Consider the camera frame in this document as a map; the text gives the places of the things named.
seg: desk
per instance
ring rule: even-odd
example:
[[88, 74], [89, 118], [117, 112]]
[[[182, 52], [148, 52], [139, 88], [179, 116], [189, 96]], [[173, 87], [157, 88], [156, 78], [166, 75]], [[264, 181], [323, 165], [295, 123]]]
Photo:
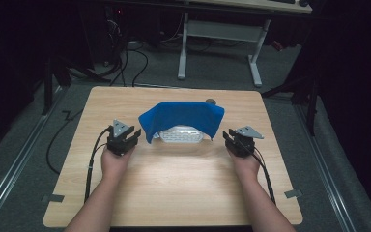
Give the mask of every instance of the desk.
[[[295, 4], [280, 3], [268, 0], [189, 0], [189, 2], [209, 3], [232, 7], [254, 8], [268, 11], [284, 11], [291, 13], [310, 14], [312, 9], [309, 6], [301, 7], [299, 2]], [[271, 21], [267, 19], [262, 27], [242, 26], [236, 24], [207, 22], [200, 20], [188, 20], [188, 13], [185, 13], [183, 26], [183, 46], [180, 54], [179, 79], [186, 78], [186, 58], [187, 58], [187, 37], [206, 37], [215, 39], [235, 40], [256, 43], [252, 55], [248, 56], [248, 63], [251, 69], [252, 79], [256, 87], [262, 86], [262, 80], [258, 72], [257, 59], [267, 36]]]
[[[95, 87], [89, 96], [43, 219], [48, 227], [66, 227], [83, 205], [87, 165], [94, 143], [113, 119], [140, 129], [138, 116], [159, 102], [204, 102], [225, 108], [213, 141], [198, 144], [147, 143], [144, 132], [128, 164], [118, 193], [112, 226], [248, 225], [242, 189], [224, 146], [222, 131], [250, 125], [265, 136], [256, 140], [264, 156], [276, 204], [293, 224], [302, 222], [284, 161], [261, 95], [253, 91]], [[100, 152], [95, 156], [92, 190], [101, 178]], [[259, 181], [266, 187], [260, 170]]]

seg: table leg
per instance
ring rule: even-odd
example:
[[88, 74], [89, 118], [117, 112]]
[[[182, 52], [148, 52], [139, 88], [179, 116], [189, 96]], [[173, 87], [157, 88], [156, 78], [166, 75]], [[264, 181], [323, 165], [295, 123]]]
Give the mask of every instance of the table leg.
[[265, 21], [264, 26], [261, 30], [260, 38], [258, 39], [257, 46], [255, 48], [254, 54], [248, 56], [248, 61], [249, 61], [249, 67], [251, 68], [251, 74], [252, 78], [254, 80], [254, 85], [255, 87], [261, 87], [262, 86], [262, 81], [261, 81], [261, 76], [258, 72], [258, 67], [257, 67], [257, 59], [261, 51], [261, 47], [264, 43], [264, 39], [267, 36], [268, 28], [270, 27], [271, 21], [268, 19]]
[[188, 13], [185, 13], [185, 22], [183, 29], [183, 47], [182, 53], [180, 54], [180, 64], [179, 64], [179, 79], [186, 78], [186, 39], [188, 34]]

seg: black cable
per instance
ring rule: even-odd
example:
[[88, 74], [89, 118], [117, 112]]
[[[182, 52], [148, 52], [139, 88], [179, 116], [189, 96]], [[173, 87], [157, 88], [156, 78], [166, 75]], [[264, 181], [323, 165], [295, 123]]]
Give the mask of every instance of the black cable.
[[100, 147], [105, 146], [106, 144], [107, 144], [107, 143], [103, 143], [103, 144], [101, 144], [101, 145], [96, 149], [95, 153], [98, 151], [98, 149], [99, 149]]
[[181, 38], [181, 37], [177, 37], [177, 38], [175, 38], [175, 39], [173, 39], [173, 40], [171, 40], [171, 41], [161, 43], [160, 45], [165, 46], [165, 47], [169, 47], [169, 48], [177, 48], [177, 47], [181, 46], [182, 43], [176, 43], [175, 45], [167, 45], [167, 44], [168, 44], [168, 43], [172, 43], [172, 44], [173, 44], [174, 41], [176, 41], [176, 40], [178, 40], [178, 39], [180, 39], [180, 38]]
[[178, 38], [181, 38], [182, 36], [179, 36], [176, 38], [177, 34], [179, 34], [179, 31], [180, 31], [180, 28], [182, 28], [182, 25], [183, 25], [183, 18], [185, 17], [185, 14], [182, 13], [182, 17], [180, 18], [180, 22], [179, 22], [179, 26], [177, 27], [177, 30], [176, 32], [174, 32], [173, 36], [170, 37], [170, 39], [167, 39], [167, 40], [164, 40], [164, 41], [161, 41], [160, 43], [166, 43], [166, 42], [170, 42], [172, 40], [177, 40]]
[[137, 77], [141, 74], [141, 73], [143, 73], [143, 71], [144, 70], [146, 70], [146, 68], [147, 68], [147, 65], [149, 64], [149, 58], [147, 58], [147, 56], [143, 53], [143, 52], [141, 52], [141, 51], [138, 51], [138, 50], [129, 50], [129, 51], [132, 51], [132, 52], [137, 52], [137, 53], [139, 53], [139, 54], [141, 54], [142, 56], [144, 56], [144, 58], [146, 58], [146, 64], [144, 65], [144, 67], [143, 67], [143, 69], [134, 77], [134, 79], [133, 79], [133, 81], [131, 82], [131, 87], [134, 87], [134, 82], [135, 82], [135, 80], [137, 79]]
[[110, 74], [113, 74], [114, 72], [116, 72], [117, 70], [119, 70], [122, 67], [122, 59], [120, 58], [120, 51], [123, 50], [123, 45], [126, 44], [124, 42], [126, 41], [127, 37], [128, 37], [128, 32], [127, 31], [125, 31], [121, 35], [117, 36], [116, 44], [112, 45], [111, 60], [114, 63], [113, 67], [110, 70], [108, 70], [106, 72], [103, 72], [103, 73], [96, 74], [94, 72], [91, 72], [91, 71], [83, 68], [83, 67], [78, 66], [77, 64], [72, 63], [71, 61], [65, 59], [64, 57], [60, 57], [60, 58], [63, 60], [63, 62], [68, 64], [69, 67], [75, 68], [76, 70], [78, 70], [83, 75], [79, 75], [75, 72], [72, 72], [70, 69], [69, 69], [69, 74], [74, 75], [74, 76], [79, 77], [79, 78], [90, 77], [90, 78], [93, 78], [97, 81], [107, 82], [109, 80], [104, 78], [104, 77], [108, 76]]
[[267, 167], [265, 165], [264, 158], [263, 158], [260, 150], [258, 150], [257, 148], [255, 148], [255, 150], [258, 152], [258, 155], [260, 155], [260, 158], [258, 158], [257, 156], [255, 156], [254, 153], [252, 153], [251, 151], [249, 151], [249, 149], [247, 149], [241, 142], [240, 142], [240, 144], [246, 149], [246, 151], [249, 154], [251, 154], [251, 156], [253, 156], [260, 163], [260, 166], [263, 168], [265, 179], [267, 181], [268, 192], [270, 193], [270, 199], [273, 202], [273, 204], [276, 204], [276, 202], [275, 202], [275, 196], [273, 195], [273, 188], [272, 188], [272, 184], [271, 184], [270, 175], [268, 173]]
[[85, 74], [86, 76], [88, 76], [88, 77], [90, 77], [90, 78], [92, 78], [96, 81], [99, 81], [99, 82], [108, 82], [109, 81], [108, 79], [105, 79], [101, 76], [98, 76], [94, 72], [87, 70], [86, 68], [74, 63], [73, 61], [71, 61], [71, 60], [69, 60], [65, 57], [58, 56], [57, 58], [58, 58], [59, 62], [61, 62], [64, 66], [73, 67], [74, 69], [78, 70], [79, 72]]
[[50, 163], [50, 159], [49, 159], [49, 153], [50, 153], [50, 148], [52, 147], [53, 145], [53, 142], [55, 141], [56, 137], [59, 135], [59, 133], [62, 131], [62, 129], [70, 122], [72, 121], [75, 117], [77, 117], [77, 115], [81, 114], [83, 112], [83, 109], [79, 110], [76, 114], [74, 114], [73, 116], [71, 116], [71, 118], [68, 119], [68, 121], [66, 121], [66, 123], [60, 128], [57, 130], [57, 132], [55, 133], [55, 135], [52, 137], [52, 140], [50, 140], [50, 143], [49, 145], [47, 146], [47, 149], [46, 149], [46, 163], [47, 165], [49, 166], [50, 170], [52, 170], [54, 173], [60, 175], [60, 171], [56, 170], [56, 168], [54, 168], [52, 166], [52, 164]]
[[203, 38], [203, 39], [195, 39], [195, 41], [207, 41], [208, 42], [208, 45], [206, 47], [204, 47], [203, 49], [193, 49], [189, 45], [186, 48], [188, 50], [190, 50], [190, 51], [203, 52], [203, 51], [208, 50], [212, 46], [212, 44], [213, 44], [213, 40], [212, 39]]
[[126, 69], [126, 66], [128, 65], [128, 47], [126, 46], [126, 61], [125, 61], [125, 65], [123, 67], [120, 67], [120, 72], [116, 75], [116, 77], [113, 78], [112, 81], [110, 81], [110, 84], [109, 86], [112, 86], [114, 84], [114, 82], [117, 80], [117, 78], [121, 75], [122, 76], [122, 81], [123, 81], [123, 86], [126, 87], [126, 81], [125, 81], [125, 77], [123, 75], [123, 71]]
[[213, 40], [212, 43], [216, 44], [216, 45], [220, 45], [220, 46], [227, 46], [227, 47], [234, 47], [234, 46], [246, 44], [243, 41], [238, 41], [238, 42], [235, 42], [235, 43], [232, 43], [232, 44], [227, 44], [227, 43], [219, 43], [216, 40]]
[[93, 147], [93, 152], [92, 155], [90, 156], [90, 161], [89, 161], [89, 167], [87, 169], [87, 179], [86, 179], [86, 191], [85, 191], [85, 196], [84, 196], [84, 202], [87, 201], [90, 195], [90, 184], [92, 182], [92, 171], [93, 171], [93, 162], [95, 158], [95, 153], [98, 150], [98, 144], [101, 139], [101, 137], [108, 131], [112, 131], [113, 126], [109, 126], [108, 128], [104, 129], [100, 134], [98, 139], [96, 140], [95, 146]]

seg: forearm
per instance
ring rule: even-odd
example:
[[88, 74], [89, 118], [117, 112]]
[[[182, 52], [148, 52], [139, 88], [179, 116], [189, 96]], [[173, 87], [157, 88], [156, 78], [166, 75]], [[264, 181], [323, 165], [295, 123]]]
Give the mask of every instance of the forearm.
[[295, 231], [294, 227], [282, 215], [257, 180], [245, 178], [241, 180], [241, 183], [253, 231]]
[[109, 231], [117, 185], [101, 180], [66, 231]]

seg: wire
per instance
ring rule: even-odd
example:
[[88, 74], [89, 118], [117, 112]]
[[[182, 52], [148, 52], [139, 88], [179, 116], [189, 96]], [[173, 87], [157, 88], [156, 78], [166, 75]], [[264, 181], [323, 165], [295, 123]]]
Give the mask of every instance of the wire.
[[144, 58], [146, 58], [146, 64], [144, 65], [144, 67], [143, 67], [143, 69], [134, 77], [134, 79], [133, 79], [133, 81], [131, 82], [131, 87], [134, 87], [134, 82], [135, 82], [135, 80], [137, 79], [137, 77], [141, 74], [141, 73], [143, 73], [143, 71], [144, 70], [146, 70], [146, 68], [147, 68], [147, 66], [148, 66], [148, 64], [149, 64], [149, 58], [147, 58], [147, 56], [143, 53], [143, 52], [141, 52], [141, 51], [138, 51], [138, 50], [129, 50], [129, 51], [132, 51], [132, 52], [137, 52], [137, 53], [139, 53], [139, 54], [141, 54], [142, 56], [144, 56]]
[[[118, 29], [118, 33], [120, 34], [120, 29], [119, 29], [120, 27], [119, 27], [119, 25], [115, 21], [108, 19], [107, 22], [108, 23], [111, 23], [112, 26], [113, 26], [113, 28], [111, 28], [113, 30], [112, 33], [114, 33], [114, 31], [116, 29]], [[78, 78], [91, 77], [91, 78], [93, 78], [93, 79], [95, 79], [97, 81], [101, 81], [101, 82], [109, 81], [108, 79], [105, 79], [104, 77], [105, 76], [108, 76], [110, 74], [115, 73], [122, 66], [122, 62], [121, 62], [122, 60], [120, 58], [120, 50], [122, 49], [122, 45], [124, 43], [119, 43], [119, 41], [122, 41], [122, 42], [125, 41], [128, 34], [127, 33], [123, 33], [122, 35], [119, 35], [117, 37], [117, 42], [115, 42], [115, 39], [114, 39], [113, 35], [111, 35], [111, 34], [108, 34], [108, 35], [109, 35], [109, 37], [111, 39], [111, 43], [112, 43], [112, 45], [111, 45], [110, 59], [111, 59], [111, 62], [114, 63], [113, 64], [113, 67], [110, 70], [106, 71], [106, 72], [96, 74], [96, 73], [94, 73], [92, 71], [89, 71], [89, 70], [87, 70], [87, 69], [85, 69], [83, 67], [79, 67], [76, 64], [73, 64], [72, 62], [66, 60], [66, 61], [64, 61], [64, 62], [67, 62], [66, 64], [69, 64], [69, 66], [71, 66], [72, 68], [75, 68], [79, 73], [81, 73], [81, 74], [79, 74], [79, 73], [74, 72], [71, 69], [69, 69], [69, 74], [71, 74], [73, 76], [76, 76]]]
[[167, 39], [165, 41], [161, 41], [162, 43], [169, 42], [169, 41], [172, 41], [172, 40], [177, 40], [178, 38], [180, 38], [180, 37], [176, 37], [176, 36], [177, 36], [177, 34], [179, 34], [180, 28], [182, 27], [182, 22], [183, 22], [184, 17], [185, 17], [185, 14], [182, 13], [182, 17], [180, 18], [179, 26], [177, 27], [176, 32], [173, 34], [173, 36], [170, 39]]
[[100, 82], [107, 82], [108, 79], [105, 79], [99, 75], [97, 75], [96, 73], [78, 65], [78, 64], [75, 64], [73, 61], [65, 58], [65, 57], [62, 57], [62, 56], [57, 56], [56, 57], [56, 61], [59, 63], [59, 65], [62, 65], [64, 67], [73, 67], [74, 69], [76, 69], [77, 71], [79, 71], [80, 73], [83, 73], [85, 74], [86, 76], [96, 80], [96, 81], [100, 81]]
[[92, 155], [90, 156], [90, 161], [89, 161], [89, 167], [87, 169], [87, 179], [86, 179], [86, 191], [85, 191], [85, 196], [84, 196], [84, 202], [87, 201], [90, 195], [90, 184], [92, 182], [92, 171], [93, 171], [93, 163], [95, 159], [95, 153], [99, 149], [98, 144], [101, 139], [101, 137], [108, 131], [113, 130], [112, 126], [109, 126], [108, 128], [104, 129], [100, 134], [98, 139], [96, 140], [95, 146], [93, 147], [93, 152]]
[[165, 47], [169, 47], [169, 48], [176, 48], [176, 47], [179, 47], [182, 45], [182, 43], [176, 43], [175, 45], [167, 45], [168, 43], [173, 43], [174, 41], [176, 41], [177, 39], [179, 39], [181, 37], [177, 37], [177, 38], [174, 38], [172, 39], [171, 41], [167, 41], [165, 43], [161, 43], [160, 45], [162, 46], [165, 46]]
[[60, 175], [60, 171], [56, 170], [56, 168], [54, 168], [53, 165], [50, 163], [50, 158], [49, 158], [50, 148], [52, 147], [53, 142], [55, 141], [55, 139], [59, 135], [59, 133], [62, 131], [62, 129], [65, 126], [67, 126], [70, 121], [72, 121], [75, 117], [77, 117], [77, 115], [81, 114], [82, 112], [83, 112], [83, 109], [79, 110], [76, 114], [71, 116], [71, 118], [69, 118], [68, 121], [66, 121], [66, 123], [60, 129], [57, 130], [55, 135], [52, 137], [52, 140], [50, 140], [49, 145], [47, 146], [47, 149], [46, 149], [46, 163], [49, 166], [50, 170], [52, 170], [54, 173], [56, 173], [58, 175]]
[[265, 161], [264, 161], [264, 157], [262, 156], [262, 154], [261, 154], [261, 152], [260, 152], [260, 150], [258, 150], [258, 148], [254, 148], [255, 149], [255, 151], [257, 151], [258, 152], [258, 155], [260, 155], [260, 158], [261, 158], [261, 161], [262, 161], [262, 163], [264, 164], [264, 166], [265, 166]]
[[246, 43], [243, 42], [243, 41], [239, 41], [239, 42], [235, 42], [235, 43], [232, 43], [232, 44], [227, 44], [227, 43], [220, 43], [217, 40], [213, 40], [213, 44], [220, 45], [220, 46], [233, 47], [233, 46], [238, 46], [238, 45], [244, 45]]
[[125, 81], [125, 77], [123, 75], [123, 71], [126, 69], [126, 66], [128, 65], [128, 48], [127, 47], [126, 47], [125, 51], [126, 51], [125, 65], [123, 67], [120, 67], [120, 72], [116, 75], [116, 77], [113, 78], [112, 81], [110, 81], [109, 86], [112, 86], [114, 84], [114, 82], [117, 80], [117, 78], [121, 75], [122, 76], [122, 81], [123, 81], [123, 86], [126, 87], [126, 81]]
[[198, 41], [206, 41], [208, 44], [206, 47], [202, 48], [202, 49], [193, 49], [191, 48], [189, 45], [187, 46], [187, 49], [190, 50], [190, 51], [196, 51], [196, 52], [203, 52], [203, 51], [206, 51], [208, 50], [211, 46], [212, 46], [212, 43], [213, 43], [213, 40], [211, 39], [206, 39], [206, 38], [202, 38], [202, 39], [195, 39], [196, 42]]

